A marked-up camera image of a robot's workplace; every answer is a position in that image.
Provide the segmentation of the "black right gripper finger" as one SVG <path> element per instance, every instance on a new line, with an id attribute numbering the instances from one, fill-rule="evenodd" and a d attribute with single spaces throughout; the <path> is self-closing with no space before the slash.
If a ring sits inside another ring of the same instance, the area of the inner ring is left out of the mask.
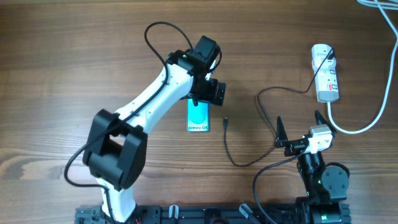
<path id="1" fill-rule="evenodd" d="M 325 124 L 329 127 L 333 134 L 336 133 L 336 129 L 322 116 L 318 110 L 315 110 L 315 121 L 317 125 Z"/>
<path id="2" fill-rule="evenodd" d="M 284 124 L 282 121 L 282 117 L 277 117 L 277 129 L 275 134 L 276 140 L 279 142 L 286 142 L 288 141 L 287 133 L 284 128 Z"/>

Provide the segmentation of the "blue Galaxy smartphone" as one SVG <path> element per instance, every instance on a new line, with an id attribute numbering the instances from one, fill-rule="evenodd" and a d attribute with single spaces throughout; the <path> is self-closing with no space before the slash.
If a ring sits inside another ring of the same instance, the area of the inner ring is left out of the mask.
<path id="1" fill-rule="evenodd" d="M 192 99 L 188 99 L 187 103 L 187 131 L 188 132 L 208 132 L 210 129 L 209 122 L 209 105 L 208 103 L 198 102 L 195 106 Z"/>

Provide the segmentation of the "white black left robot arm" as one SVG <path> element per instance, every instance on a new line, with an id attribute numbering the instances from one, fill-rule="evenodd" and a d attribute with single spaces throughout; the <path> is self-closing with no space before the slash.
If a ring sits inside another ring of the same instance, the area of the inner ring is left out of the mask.
<path id="1" fill-rule="evenodd" d="M 221 106 L 225 83 L 212 78 L 220 51 L 177 50 L 159 76 L 134 100 L 92 122 L 83 163 L 103 192 L 102 211 L 115 223 L 128 222 L 137 207 L 133 185 L 145 163 L 148 135 L 179 100 Z"/>

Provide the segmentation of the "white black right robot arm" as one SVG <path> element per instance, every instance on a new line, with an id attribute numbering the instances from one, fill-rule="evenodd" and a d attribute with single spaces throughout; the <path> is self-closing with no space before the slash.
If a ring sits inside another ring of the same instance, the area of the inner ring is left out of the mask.
<path id="1" fill-rule="evenodd" d="M 325 163 L 322 152 L 332 147 L 336 129 L 315 111 L 316 125 L 300 139 L 289 140 L 282 118 L 277 118 L 275 147 L 283 147 L 286 157 L 297 157 L 297 169 L 304 182 L 306 197 L 295 201 L 299 223 L 351 223 L 347 199 L 349 169 L 338 162 Z"/>

